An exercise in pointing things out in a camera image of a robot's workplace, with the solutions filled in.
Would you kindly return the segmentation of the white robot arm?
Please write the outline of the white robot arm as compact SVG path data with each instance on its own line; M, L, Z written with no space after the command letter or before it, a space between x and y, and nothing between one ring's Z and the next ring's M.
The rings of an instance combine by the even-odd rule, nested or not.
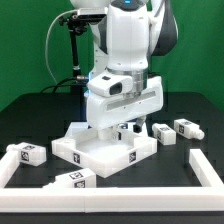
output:
M170 0L70 0L79 14L104 18L91 26L94 46L106 60L94 67L87 88L87 123L101 139L134 120L140 132L146 116L163 106L162 81L149 76L152 56L175 46L178 29Z

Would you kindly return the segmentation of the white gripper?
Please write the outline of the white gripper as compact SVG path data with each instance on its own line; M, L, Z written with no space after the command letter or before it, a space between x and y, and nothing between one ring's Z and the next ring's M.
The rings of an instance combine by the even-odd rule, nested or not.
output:
M155 76L147 80L147 88L137 97L126 98L124 95L117 95L106 98L90 93L86 107L87 123L96 130L102 130L137 118L133 131L140 133L146 121L145 115L159 111L162 106L161 77ZM120 140L120 128L114 126L112 130L112 137Z

